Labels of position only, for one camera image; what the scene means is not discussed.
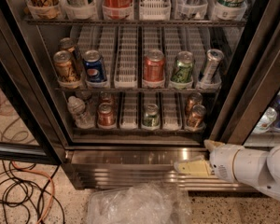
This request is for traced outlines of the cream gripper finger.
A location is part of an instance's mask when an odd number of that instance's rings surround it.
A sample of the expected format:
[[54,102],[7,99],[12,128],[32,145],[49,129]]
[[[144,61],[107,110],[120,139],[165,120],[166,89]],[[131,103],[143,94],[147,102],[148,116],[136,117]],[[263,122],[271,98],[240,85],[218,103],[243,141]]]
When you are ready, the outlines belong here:
[[212,152],[215,148],[217,147],[222,147],[224,146],[224,143],[210,140],[210,139],[205,139],[203,141],[205,148],[209,151]]
[[205,160],[177,161],[174,164],[174,168],[178,173],[183,175],[207,177],[212,174],[209,163]]

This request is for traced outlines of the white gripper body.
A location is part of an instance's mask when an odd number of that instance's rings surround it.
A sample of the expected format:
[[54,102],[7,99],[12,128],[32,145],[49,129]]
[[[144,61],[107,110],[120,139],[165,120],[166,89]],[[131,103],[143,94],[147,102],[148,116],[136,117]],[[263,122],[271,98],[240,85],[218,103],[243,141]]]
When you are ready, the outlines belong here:
[[210,152],[210,163],[215,176],[230,183],[236,183],[237,179],[233,171],[233,165],[237,153],[244,148],[238,145],[223,145]]

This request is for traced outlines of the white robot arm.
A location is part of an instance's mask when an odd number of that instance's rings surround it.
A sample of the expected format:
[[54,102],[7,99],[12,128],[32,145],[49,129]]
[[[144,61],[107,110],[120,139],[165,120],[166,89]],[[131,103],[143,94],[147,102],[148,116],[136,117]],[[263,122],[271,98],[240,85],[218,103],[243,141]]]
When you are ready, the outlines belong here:
[[175,170],[184,175],[214,174],[229,183],[246,184],[280,202],[280,146],[270,151],[205,140],[209,160],[203,156],[176,161]]

